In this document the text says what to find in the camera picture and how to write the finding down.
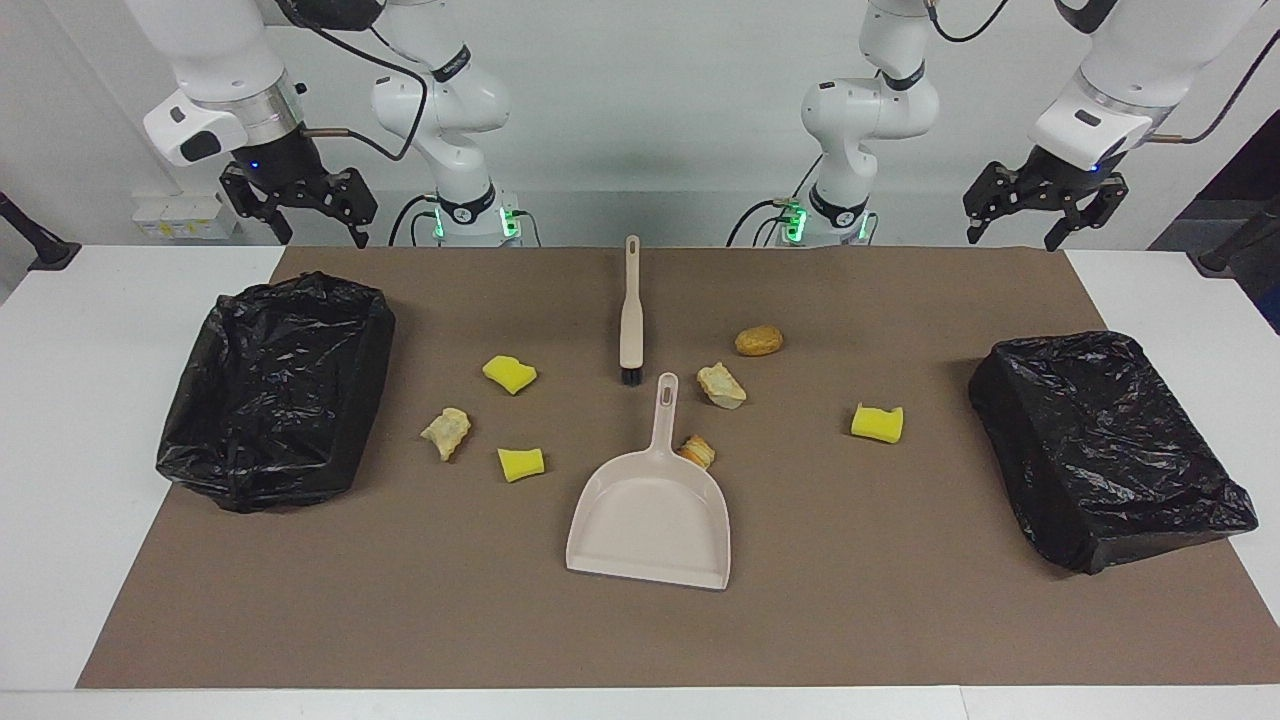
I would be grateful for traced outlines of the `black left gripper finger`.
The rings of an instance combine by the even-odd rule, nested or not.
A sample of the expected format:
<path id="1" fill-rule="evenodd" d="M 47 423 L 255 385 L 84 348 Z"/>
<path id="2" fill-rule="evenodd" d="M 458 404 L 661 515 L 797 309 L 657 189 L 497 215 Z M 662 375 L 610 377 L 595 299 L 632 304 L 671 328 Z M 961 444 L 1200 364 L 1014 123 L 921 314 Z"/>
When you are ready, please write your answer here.
<path id="1" fill-rule="evenodd" d="M 1038 208 L 1041 173 L 1032 161 L 1016 170 L 989 163 L 963 195 L 968 243 L 979 243 L 988 225 L 1004 217 Z"/>
<path id="2" fill-rule="evenodd" d="M 1108 176 L 1092 193 L 1091 201 L 1084 208 L 1079 208 L 1075 200 L 1064 197 L 1062 218 L 1044 236 L 1044 249 L 1055 252 L 1071 233 L 1105 227 L 1126 197 L 1128 191 L 1123 176 Z"/>

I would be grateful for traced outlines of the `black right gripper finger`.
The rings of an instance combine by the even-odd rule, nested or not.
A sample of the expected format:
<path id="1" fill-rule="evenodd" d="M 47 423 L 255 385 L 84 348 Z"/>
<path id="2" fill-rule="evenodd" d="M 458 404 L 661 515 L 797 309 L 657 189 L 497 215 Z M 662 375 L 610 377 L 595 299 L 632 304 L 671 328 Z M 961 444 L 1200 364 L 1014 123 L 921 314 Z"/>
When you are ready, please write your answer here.
<path id="1" fill-rule="evenodd" d="M 293 229 L 279 210 L 278 200 L 271 195 L 266 199 L 259 197 L 250 178 L 239 165 L 225 165 L 220 174 L 220 184 L 238 217 L 252 218 L 266 224 L 282 246 L 291 242 Z"/>
<path id="2" fill-rule="evenodd" d="M 314 208 L 339 220 L 357 249 L 366 249 L 371 225 L 378 214 L 378 201 L 357 168 L 337 173 L 320 173 L 305 179 Z"/>

